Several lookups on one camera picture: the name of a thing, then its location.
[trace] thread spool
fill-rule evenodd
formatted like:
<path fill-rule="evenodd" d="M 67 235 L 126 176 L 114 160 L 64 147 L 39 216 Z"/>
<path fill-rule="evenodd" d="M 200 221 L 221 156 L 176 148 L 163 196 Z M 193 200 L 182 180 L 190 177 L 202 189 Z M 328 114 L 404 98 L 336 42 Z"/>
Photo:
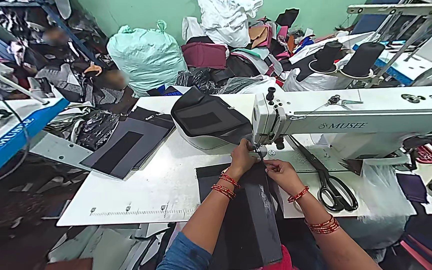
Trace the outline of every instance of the thread spool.
<path fill-rule="evenodd" d="M 357 78 L 369 76 L 371 67 L 384 50 L 385 46 L 378 42 L 361 44 L 341 72 Z"/>
<path fill-rule="evenodd" d="M 334 63 L 342 47 L 343 44 L 338 41 L 326 43 L 321 50 L 316 52 L 317 60 L 311 63 L 311 68 L 322 73 L 336 71 Z"/>

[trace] white sewing machine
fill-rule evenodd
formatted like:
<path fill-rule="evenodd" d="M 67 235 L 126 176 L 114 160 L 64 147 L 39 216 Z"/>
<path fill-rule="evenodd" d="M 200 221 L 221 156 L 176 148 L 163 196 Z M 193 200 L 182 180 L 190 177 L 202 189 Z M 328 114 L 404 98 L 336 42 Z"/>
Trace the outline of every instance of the white sewing machine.
<path fill-rule="evenodd" d="M 258 94 L 252 125 L 256 146 L 322 133 L 343 159 L 383 158 L 432 136 L 432 86 Z"/>

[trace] musee logo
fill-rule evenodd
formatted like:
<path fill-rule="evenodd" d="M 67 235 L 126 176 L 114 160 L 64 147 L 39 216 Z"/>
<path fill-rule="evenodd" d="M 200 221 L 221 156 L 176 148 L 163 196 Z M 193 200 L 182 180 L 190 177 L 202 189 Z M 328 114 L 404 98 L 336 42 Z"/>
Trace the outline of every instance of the musee logo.
<path fill-rule="evenodd" d="M 319 125 L 319 129 L 324 129 L 324 128 L 362 128 L 364 127 L 366 124 L 368 123 L 331 123 L 331 124 L 327 124 L 327 123 L 322 123 L 321 125 Z"/>

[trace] hand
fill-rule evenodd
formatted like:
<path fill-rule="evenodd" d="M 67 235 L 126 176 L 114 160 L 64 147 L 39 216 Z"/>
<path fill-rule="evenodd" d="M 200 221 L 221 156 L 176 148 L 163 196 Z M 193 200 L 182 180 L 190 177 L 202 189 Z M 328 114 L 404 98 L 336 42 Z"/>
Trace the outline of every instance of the hand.
<path fill-rule="evenodd" d="M 253 164 L 261 161 L 261 158 L 249 155 L 248 148 L 250 146 L 251 143 L 243 138 L 239 145 L 231 152 L 233 161 L 229 169 L 227 169 L 226 174 L 235 181 L 238 181 L 245 172 L 251 169 Z"/>
<path fill-rule="evenodd" d="M 304 184 L 293 165 L 279 159 L 265 160 L 266 172 L 276 183 L 291 196 L 296 196 L 304 189 Z"/>

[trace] scissors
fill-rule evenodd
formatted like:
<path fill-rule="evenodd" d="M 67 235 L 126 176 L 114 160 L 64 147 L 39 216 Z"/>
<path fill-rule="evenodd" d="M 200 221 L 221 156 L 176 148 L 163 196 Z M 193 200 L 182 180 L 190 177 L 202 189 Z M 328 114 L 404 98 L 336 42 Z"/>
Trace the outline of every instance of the scissors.
<path fill-rule="evenodd" d="M 300 144 L 293 136 L 288 136 L 290 140 L 296 145 L 297 149 L 306 157 L 309 163 L 316 169 L 319 175 L 319 180 L 321 181 L 321 188 L 318 191 L 318 197 L 321 200 L 321 203 L 332 212 L 341 212 L 343 210 L 346 211 L 354 211 L 358 209 L 358 201 L 356 197 L 351 192 L 350 188 L 343 183 L 338 177 L 329 175 L 328 169 L 319 161 L 319 159 L 311 154 L 308 149 L 306 149 L 302 144 Z M 331 182 L 331 179 L 336 181 L 345 191 L 345 193 L 351 199 L 351 204 L 345 200 L 345 198 L 339 193 L 338 189 Z M 333 200 L 333 205 L 328 205 L 323 200 L 323 193 L 329 195 L 329 197 Z"/>

